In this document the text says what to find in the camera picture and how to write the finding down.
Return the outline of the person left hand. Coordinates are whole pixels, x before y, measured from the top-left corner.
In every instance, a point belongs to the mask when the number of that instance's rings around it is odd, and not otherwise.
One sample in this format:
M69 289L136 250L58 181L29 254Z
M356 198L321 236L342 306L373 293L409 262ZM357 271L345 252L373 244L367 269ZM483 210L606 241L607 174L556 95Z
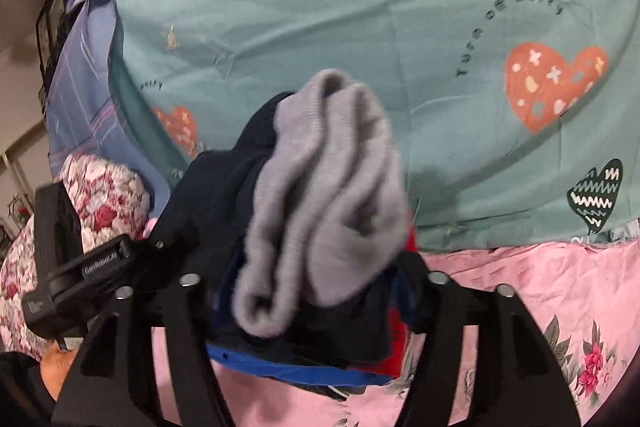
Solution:
M44 351L40 361L40 375L44 387L54 401L60 396L67 374L77 355L77 350L61 349L57 343L51 343Z

